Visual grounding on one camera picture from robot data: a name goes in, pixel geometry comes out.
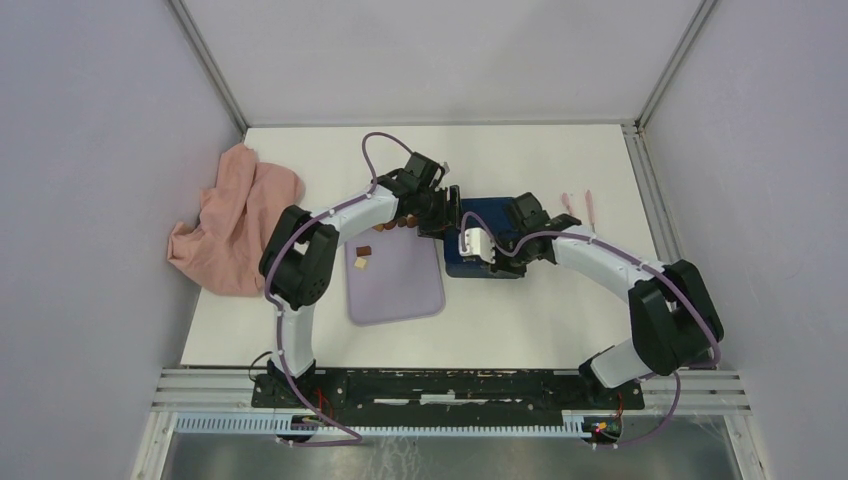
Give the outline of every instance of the white table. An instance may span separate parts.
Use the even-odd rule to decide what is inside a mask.
[[[571,192],[576,214],[585,221],[583,192],[591,188],[598,235],[637,254],[655,255],[618,126],[265,128],[249,130],[245,143],[261,161],[297,172],[306,184],[301,206],[316,209],[368,183],[360,141],[373,130],[448,161],[444,184],[459,185],[465,198],[530,191],[554,216],[564,211],[560,195]],[[383,138],[369,141],[369,153],[378,175],[408,159]],[[574,368],[630,335],[626,305],[582,275],[547,262],[531,264],[521,280],[443,273],[447,304],[439,315],[358,327],[347,318],[343,258],[340,250],[315,312],[313,348],[321,366]],[[182,364],[247,365],[271,348],[273,330],[273,309],[262,297],[203,290]]]

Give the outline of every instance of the white wall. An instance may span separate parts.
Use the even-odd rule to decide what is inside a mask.
[[[186,0],[249,123],[618,123],[698,0]]]
[[[126,478],[198,289],[165,261],[238,140],[164,1],[0,7],[0,477]]]
[[[848,3],[725,1],[648,126],[776,479],[845,478]]]

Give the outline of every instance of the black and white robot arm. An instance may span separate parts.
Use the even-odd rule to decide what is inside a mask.
[[[460,225],[459,189],[438,186],[444,173],[436,162],[414,153],[404,169],[379,177],[371,193],[358,195],[361,201],[338,211],[310,213],[292,206],[283,212],[262,257],[260,272],[270,282],[270,292],[283,301],[285,314],[278,332],[282,343],[279,337],[275,339],[274,351],[284,351],[293,377],[303,375],[315,363],[315,302],[330,283],[340,244],[374,225],[410,214],[419,217],[422,236],[442,238],[445,228]],[[590,395],[652,373],[669,375],[705,358],[710,347],[722,339],[721,323],[703,280],[691,263],[681,260],[664,265],[644,259],[634,262],[635,256],[598,239],[579,220],[564,214],[549,218],[529,193],[517,197],[507,213],[517,230],[532,240],[505,254],[506,250],[496,245],[497,239],[485,230],[468,228],[464,231],[465,241],[459,245],[460,254],[480,257],[492,269],[513,270],[521,275],[531,261],[547,260],[581,272],[630,307],[631,338],[588,359],[579,368]],[[268,278],[281,247],[315,217],[323,218],[297,238],[297,243],[307,244],[305,250],[287,251],[273,277]],[[669,281],[697,311],[698,321],[693,318],[692,308],[681,305],[669,288]],[[706,324],[712,338],[699,323]],[[275,366],[282,369],[280,356],[272,358]]]

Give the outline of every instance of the purple tray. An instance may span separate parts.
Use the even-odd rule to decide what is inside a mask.
[[[347,311],[356,325],[429,317],[445,307],[436,243],[415,228],[369,229],[345,243]],[[371,246],[364,270],[356,247]]]

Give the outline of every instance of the cloth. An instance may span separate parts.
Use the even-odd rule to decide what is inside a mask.
[[[291,170],[261,163],[238,144],[221,155],[215,188],[200,197],[200,224],[179,222],[168,238],[168,261],[218,295],[252,296],[264,287],[259,260],[283,210],[303,196]]]

